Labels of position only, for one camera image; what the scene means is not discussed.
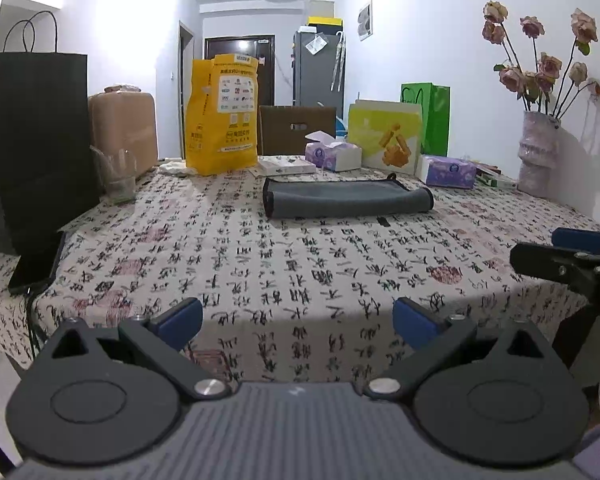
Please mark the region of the purple and grey towel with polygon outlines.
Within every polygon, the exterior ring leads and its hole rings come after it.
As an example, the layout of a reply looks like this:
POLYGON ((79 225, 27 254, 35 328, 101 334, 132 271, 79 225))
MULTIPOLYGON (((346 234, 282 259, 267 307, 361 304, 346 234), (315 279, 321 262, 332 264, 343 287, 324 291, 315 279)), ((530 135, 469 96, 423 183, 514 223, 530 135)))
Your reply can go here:
POLYGON ((269 219, 319 219, 423 214, 434 208, 429 188, 409 190, 396 174, 380 180, 282 182, 266 178, 269 219))

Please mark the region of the white textured vase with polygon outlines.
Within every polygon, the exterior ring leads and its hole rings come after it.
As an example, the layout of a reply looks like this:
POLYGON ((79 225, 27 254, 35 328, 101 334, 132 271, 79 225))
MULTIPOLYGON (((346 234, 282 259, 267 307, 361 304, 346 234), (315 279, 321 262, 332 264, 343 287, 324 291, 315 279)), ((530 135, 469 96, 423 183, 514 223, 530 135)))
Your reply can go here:
POLYGON ((558 159, 560 121, 541 112, 525 112, 519 141, 518 190, 545 198, 558 159))

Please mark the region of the red and green small boxes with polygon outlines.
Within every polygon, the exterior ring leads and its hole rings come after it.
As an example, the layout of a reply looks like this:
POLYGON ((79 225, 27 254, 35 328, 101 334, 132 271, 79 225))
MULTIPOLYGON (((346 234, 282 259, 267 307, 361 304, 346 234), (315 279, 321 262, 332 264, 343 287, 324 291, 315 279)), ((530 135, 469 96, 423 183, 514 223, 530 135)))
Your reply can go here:
POLYGON ((518 183, 516 180, 506 177, 501 173, 498 167, 474 162, 476 167, 476 180, 489 188, 499 188, 500 190, 514 190, 518 183))

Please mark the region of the black phone on table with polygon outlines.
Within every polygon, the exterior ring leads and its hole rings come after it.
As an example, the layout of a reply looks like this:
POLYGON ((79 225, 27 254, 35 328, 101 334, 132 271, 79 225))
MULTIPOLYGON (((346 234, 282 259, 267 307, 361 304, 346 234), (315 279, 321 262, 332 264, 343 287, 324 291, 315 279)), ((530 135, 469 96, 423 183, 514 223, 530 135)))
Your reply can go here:
POLYGON ((53 283, 64 249, 66 232, 43 236, 26 246, 12 272, 7 289, 12 296, 42 292, 53 283))

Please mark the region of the dried pink roses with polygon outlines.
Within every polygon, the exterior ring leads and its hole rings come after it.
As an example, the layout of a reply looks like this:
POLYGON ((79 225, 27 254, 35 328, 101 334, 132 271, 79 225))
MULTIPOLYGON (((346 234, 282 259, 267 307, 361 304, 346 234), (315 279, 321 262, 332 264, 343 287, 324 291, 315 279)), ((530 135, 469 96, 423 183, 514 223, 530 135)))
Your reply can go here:
POLYGON ((524 103, 527 112, 538 112, 559 122, 583 93, 600 98, 600 82, 590 77, 585 62, 577 55, 587 56, 598 41, 595 18, 580 9, 570 15, 572 41, 566 62, 539 50, 538 40, 545 35, 545 27, 535 16, 519 20, 524 36, 531 41, 533 67, 522 66, 506 27, 508 9, 495 0, 486 2, 482 9, 482 38, 504 50, 505 60, 493 66, 498 80, 524 103))

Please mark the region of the purple tissue pack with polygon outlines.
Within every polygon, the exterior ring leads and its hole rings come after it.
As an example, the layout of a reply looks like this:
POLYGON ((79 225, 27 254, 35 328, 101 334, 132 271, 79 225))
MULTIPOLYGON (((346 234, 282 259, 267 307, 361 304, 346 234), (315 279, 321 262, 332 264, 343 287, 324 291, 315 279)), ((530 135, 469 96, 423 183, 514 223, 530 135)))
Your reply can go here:
POLYGON ((437 188, 470 190, 475 185, 477 168, 473 162, 452 157, 422 155, 416 177, 423 184, 437 188))

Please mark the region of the clear drinking glass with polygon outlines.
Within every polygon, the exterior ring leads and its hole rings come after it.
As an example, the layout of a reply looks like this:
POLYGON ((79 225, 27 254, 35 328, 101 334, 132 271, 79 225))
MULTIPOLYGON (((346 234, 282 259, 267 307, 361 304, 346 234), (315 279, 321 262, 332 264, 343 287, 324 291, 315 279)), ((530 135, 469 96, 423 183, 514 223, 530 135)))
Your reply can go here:
POLYGON ((112 204, 125 204, 135 200, 136 195, 136 159, 124 148, 112 155, 106 155, 93 145, 96 167, 107 200, 112 204))

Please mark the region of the flat white box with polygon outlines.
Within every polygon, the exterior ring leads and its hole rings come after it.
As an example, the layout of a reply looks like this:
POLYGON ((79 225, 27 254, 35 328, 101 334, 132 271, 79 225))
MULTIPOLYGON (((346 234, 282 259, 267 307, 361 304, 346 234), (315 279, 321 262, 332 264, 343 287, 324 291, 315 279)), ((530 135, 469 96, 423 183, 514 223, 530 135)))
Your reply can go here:
POLYGON ((258 168, 265 177, 315 174, 316 166, 302 157, 291 155, 259 156, 258 168))

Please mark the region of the yellow-green snack carton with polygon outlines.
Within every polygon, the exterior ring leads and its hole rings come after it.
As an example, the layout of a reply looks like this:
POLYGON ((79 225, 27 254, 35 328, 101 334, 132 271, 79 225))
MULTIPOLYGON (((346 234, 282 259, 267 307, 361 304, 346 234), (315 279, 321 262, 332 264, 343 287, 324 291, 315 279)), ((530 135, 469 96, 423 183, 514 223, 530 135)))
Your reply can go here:
POLYGON ((419 104, 356 100, 349 107, 348 141, 362 150, 362 166, 414 176, 422 140, 419 104))

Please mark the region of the black paper bag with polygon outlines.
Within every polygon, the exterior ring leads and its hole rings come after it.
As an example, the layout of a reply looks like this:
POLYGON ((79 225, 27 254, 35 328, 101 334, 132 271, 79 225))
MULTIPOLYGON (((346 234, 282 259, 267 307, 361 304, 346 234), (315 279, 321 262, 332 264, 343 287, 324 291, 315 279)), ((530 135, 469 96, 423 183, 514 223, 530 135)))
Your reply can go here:
POLYGON ((87 57, 0 52, 0 252, 19 255, 99 202, 87 57))

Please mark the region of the green gift bag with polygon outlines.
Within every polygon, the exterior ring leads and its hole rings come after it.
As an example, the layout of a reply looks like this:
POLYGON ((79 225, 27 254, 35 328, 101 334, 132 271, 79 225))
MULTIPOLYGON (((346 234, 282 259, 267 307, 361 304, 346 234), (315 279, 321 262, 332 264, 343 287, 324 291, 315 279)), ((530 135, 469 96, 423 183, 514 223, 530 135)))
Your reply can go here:
POLYGON ((426 155, 446 156, 449 148, 451 88, 431 82, 402 84, 400 101, 422 109, 422 147, 426 155))

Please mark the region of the open purple tissue box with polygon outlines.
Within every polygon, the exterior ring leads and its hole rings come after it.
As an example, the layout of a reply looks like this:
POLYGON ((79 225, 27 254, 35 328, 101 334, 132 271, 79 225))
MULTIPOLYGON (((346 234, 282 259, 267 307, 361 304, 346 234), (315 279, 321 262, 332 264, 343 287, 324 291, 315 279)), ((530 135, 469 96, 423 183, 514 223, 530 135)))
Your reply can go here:
POLYGON ((304 157, 317 168, 332 172, 357 170, 362 167, 362 148, 343 138, 335 138, 318 130, 306 135, 304 157))

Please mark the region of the yellow printed bag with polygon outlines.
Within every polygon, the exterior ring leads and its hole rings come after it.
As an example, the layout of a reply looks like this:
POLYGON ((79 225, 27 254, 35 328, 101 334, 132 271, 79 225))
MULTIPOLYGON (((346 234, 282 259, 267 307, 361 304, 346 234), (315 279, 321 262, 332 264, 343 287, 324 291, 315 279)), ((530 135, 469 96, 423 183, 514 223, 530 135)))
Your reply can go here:
POLYGON ((258 61, 219 54, 196 60, 185 117, 186 166, 201 176, 258 162, 258 61))

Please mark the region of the tan small suitcase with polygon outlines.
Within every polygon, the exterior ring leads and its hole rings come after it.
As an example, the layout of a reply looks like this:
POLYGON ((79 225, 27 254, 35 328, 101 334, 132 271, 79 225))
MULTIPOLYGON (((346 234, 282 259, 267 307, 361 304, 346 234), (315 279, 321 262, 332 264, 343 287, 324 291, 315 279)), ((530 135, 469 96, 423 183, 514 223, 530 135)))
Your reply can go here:
POLYGON ((87 99, 91 146, 106 156, 129 152, 135 160, 135 177, 158 162, 154 97, 136 87, 107 87, 87 99))

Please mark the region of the brown wooden chair back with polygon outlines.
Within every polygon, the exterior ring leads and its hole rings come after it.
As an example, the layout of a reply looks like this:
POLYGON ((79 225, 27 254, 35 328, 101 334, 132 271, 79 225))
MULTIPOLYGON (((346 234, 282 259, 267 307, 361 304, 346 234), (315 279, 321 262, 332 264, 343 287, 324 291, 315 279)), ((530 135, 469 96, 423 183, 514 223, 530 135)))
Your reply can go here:
POLYGON ((324 106, 269 106, 258 111, 258 154, 303 155, 306 136, 315 131, 336 132, 336 110, 324 106))

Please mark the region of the grey refrigerator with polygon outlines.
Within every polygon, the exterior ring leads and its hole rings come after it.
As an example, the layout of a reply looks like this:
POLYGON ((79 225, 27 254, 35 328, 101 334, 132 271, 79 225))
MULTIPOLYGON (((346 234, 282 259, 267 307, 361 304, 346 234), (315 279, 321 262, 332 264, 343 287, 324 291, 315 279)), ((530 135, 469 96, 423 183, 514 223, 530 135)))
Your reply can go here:
POLYGON ((343 58, 341 34, 296 32, 292 57, 292 104, 333 107, 341 116, 343 109, 343 58))

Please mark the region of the yellow box atop refrigerator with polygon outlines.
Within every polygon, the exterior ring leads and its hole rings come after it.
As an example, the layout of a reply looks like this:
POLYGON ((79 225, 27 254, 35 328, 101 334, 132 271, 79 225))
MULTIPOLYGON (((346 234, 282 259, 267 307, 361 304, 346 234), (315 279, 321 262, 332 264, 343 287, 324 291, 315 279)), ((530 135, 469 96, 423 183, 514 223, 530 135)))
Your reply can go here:
POLYGON ((324 25, 324 26, 341 27, 342 19, 341 18, 330 18, 329 16, 309 16, 308 19, 306 20, 306 24, 308 24, 310 26, 324 25))

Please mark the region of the wall poster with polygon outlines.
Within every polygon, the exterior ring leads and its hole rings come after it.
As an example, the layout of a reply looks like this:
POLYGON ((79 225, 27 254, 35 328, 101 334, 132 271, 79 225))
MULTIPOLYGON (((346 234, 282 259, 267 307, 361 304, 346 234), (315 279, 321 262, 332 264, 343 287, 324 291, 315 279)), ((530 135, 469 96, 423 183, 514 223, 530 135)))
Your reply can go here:
POLYGON ((373 1, 358 12, 358 39, 363 41, 373 35, 373 1))

